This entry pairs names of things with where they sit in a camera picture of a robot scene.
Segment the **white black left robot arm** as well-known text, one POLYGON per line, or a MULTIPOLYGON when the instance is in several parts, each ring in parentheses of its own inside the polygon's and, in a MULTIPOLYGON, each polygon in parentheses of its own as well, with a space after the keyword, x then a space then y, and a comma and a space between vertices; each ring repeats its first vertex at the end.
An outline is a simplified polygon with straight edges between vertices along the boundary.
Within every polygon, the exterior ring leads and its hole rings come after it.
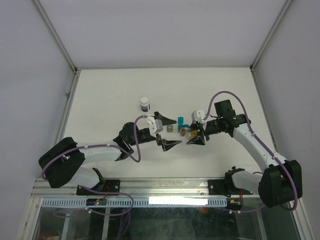
POLYGON ((141 144, 156 142, 166 152, 181 143, 179 140, 166 140, 160 135, 164 126, 174 125, 176 120, 157 111, 152 115, 141 115, 137 120, 124 124, 118 136, 106 143, 86 144, 79 143, 72 137, 63 138, 38 160, 41 178, 52 189, 72 184, 88 188, 97 195, 103 192, 106 180, 97 168, 86 168, 86 164, 118 162, 126 158, 140 163, 141 144), (148 126, 138 128, 137 120, 145 120, 148 126))

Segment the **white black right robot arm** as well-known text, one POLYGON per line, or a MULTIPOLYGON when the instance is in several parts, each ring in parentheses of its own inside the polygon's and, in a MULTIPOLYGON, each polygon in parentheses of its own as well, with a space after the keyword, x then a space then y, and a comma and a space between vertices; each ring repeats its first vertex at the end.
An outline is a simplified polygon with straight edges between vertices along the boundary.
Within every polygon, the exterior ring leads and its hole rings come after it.
POLYGON ((268 147, 254 131, 246 115, 236 114, 230 100, 217 102, 214 107, 217 118, 213 120, 206 120, 207 115, 202 110, 191 114, 190 129, 195 136, 187 144, 204 146, 211 135, 226 133, 244 147, 261 171, 261 174, 255 174, 244 168, 232 167, 215 190, 226 197, 246 190, 259 195, 268 208, 290 201, 296 205, 303 195, 301 165, 268 147))

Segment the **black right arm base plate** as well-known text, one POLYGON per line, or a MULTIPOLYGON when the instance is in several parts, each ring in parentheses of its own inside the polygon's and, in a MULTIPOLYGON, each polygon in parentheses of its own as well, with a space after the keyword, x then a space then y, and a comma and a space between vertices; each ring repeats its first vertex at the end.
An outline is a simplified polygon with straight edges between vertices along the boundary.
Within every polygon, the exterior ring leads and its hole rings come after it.
POLYGON ((208 194, 210 196, 222 195, 230 198, 231 196, 252 195, 248 190, 236 188, 231 182, 225 179, 209 179, 207 181, 208 194))

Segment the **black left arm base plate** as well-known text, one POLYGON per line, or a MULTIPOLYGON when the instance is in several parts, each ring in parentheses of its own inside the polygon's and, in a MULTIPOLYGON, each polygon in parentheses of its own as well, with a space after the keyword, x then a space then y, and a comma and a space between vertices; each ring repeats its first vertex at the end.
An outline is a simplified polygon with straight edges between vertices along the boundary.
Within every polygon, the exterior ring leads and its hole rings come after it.
POLYGON ((105 196, 107 193, 119 193, 121 181, 119 179, 105 179, 99 182, 92 189, 87 190, 83 186, 78 185, 76 190, 77 196, 105 196))

